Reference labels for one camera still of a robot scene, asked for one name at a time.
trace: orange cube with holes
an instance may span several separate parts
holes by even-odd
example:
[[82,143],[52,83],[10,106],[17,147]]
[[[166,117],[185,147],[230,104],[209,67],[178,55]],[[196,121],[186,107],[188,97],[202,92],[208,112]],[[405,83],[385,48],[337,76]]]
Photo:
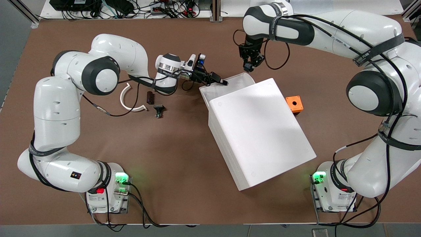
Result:
[[301,103],[300,96],[297,95],[297,96],[287,97],[285,98],[285,100],[287,101],[287,104],[294,115],[297,115],[301,111],[303,111],[304,107],[303,107],[303,104]]

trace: white box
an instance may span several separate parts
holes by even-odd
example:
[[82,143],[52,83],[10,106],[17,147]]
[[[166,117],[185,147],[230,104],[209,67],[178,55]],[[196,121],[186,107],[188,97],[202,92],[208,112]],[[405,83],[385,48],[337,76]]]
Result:
[[271,78],[254,84],[246,73],[228,86],[203,86],[209,128],[238,190],[280,175],[316,157]]

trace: green indicator light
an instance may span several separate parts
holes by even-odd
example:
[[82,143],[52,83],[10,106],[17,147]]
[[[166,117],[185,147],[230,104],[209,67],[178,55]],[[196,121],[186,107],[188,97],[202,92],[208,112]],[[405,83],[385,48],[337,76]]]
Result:
[[317,171],[313,174],[313,180],[315,184],[323,183],[323,178],[326,177],[326,172]]
[[123,183],[129,180],[129,176],[124,172],[117,172],[115,173],[115,181],[119,183]]

